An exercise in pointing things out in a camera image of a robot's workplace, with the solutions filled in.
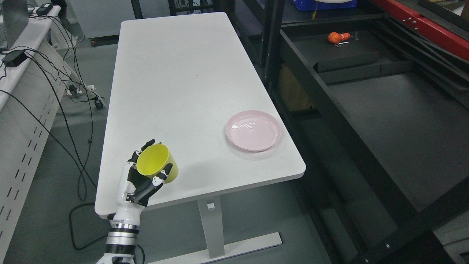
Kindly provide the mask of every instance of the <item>black metal shelf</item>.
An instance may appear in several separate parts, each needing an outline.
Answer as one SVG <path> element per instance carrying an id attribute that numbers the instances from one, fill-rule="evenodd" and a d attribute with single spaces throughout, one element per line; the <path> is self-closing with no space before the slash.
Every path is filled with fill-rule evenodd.
<path id="1" fill-rule="evenodd" d="M 448 82 L 426 75 L 435 60 L 398 37 L 383 39 L 392 31 L 380 23 L 389 21 L 370 15 L 281 30 L 282 59 L 399 228 L 352 263 L 381 261 L 469 208 L 467 94 L 451 96 Z M 359 40 L 327 43 L 337 30 Z"/>

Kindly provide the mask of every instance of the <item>orange object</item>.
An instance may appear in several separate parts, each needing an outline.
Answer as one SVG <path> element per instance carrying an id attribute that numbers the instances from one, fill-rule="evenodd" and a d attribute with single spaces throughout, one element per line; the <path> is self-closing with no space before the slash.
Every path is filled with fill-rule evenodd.
<path id="1" fill-rule="evenodd" d="M 343 40 L 347 40 L 348 38 L 350 38 L 350 34 L 348 33 L 339 34 L 337 32 L 332 32 L 327 37 L 327 40 L 331 42 L 332 44 L 337 44 Z"/>

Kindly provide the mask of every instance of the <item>robotic hand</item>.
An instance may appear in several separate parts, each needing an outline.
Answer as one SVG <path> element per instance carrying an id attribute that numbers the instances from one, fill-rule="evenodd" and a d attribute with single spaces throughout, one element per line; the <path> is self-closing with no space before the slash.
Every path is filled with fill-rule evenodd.
<path id="1" fill-rule="evenodd" d="M 117 212 L 107 216 L 112 228 L 107 234 L 106 252 L 97 264 L 135 264 L 134 252 L 139 233 L 140 213 L 148 205 L 148 198 L 161 189 L 173 165 L 167 164 L 156 176 L 149 178 L 136 169 L 140 154 L 155 140 L 137 149 L 124 165 L 119 183 Z"/>

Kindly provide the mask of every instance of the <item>yellow cup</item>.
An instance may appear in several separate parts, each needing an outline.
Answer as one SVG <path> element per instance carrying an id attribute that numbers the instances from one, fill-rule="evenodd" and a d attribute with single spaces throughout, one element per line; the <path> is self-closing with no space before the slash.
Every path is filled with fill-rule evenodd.
<path id="1" fill-rule="evenodd" d="M 149 146 L 140 154 L 137 159 L 137 171 L 142 175 L 153 178 L 170 163 L 173 167 L 169 174 L 166 171 L 168 177 L 165 183 L 172 182 L 176 178 L 179 169 L 168 148 L 163 144 L 156 144 Z"/>

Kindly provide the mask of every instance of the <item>plug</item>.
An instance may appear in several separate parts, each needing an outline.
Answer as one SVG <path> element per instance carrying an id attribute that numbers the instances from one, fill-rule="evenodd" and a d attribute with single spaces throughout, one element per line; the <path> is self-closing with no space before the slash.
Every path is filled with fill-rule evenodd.
<path id="1" fill-rule="evenodd" d="M 95 101 L 94 101 L 94 105 L 95 105 L 96 108 L 98 108 L 98 109 L 102 109 L 102 108 L 104 107 L 103 102 L 101 102 L 100 99 L 95 100 Z"/>
<path id="2" fill-rule="evenodd" d="M 5 67 L 17 67 L 27 58 L 24 50 L 13 50 L 1 59 L 1 61 L 5 64 Z"/>
<path id="3" fill-rule="evenodd" d="M 78 88 L 75 86 L 75 84 L 72 84 L 68 87 L 68 90 L 72 93 L 72 94 L 77 94 L 78 93 Z"/>

